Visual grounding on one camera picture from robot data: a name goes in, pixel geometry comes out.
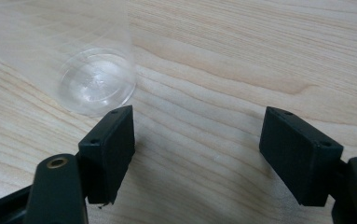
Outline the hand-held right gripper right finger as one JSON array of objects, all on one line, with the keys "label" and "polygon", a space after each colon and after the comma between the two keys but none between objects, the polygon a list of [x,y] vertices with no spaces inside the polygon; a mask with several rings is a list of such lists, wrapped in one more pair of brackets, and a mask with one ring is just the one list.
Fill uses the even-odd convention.
[{"label": "hand-held right gripper right finger", "polygon": [[269,106],[259,149],[298,203],[325,205],[343,146],[297,115]]}]

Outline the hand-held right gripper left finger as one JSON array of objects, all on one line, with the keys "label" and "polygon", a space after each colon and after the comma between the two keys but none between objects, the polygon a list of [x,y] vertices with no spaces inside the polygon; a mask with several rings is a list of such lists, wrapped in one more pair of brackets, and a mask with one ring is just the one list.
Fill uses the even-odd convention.
[{"label": "hand-held right gripper left finger", "polygon": [[80,177],[89,203],[114,203],[135,153],[131,105],[108,112],[78,143]]}]

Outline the clear plastic cup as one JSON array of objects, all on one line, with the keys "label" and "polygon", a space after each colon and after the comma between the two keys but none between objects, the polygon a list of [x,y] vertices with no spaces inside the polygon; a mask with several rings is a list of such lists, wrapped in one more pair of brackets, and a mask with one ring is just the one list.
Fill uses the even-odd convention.
[{"label": "clear plastic cup", "polygon": [[0,58],[65,109],[90,117],[136,86],[126,0],[0,0]]}]

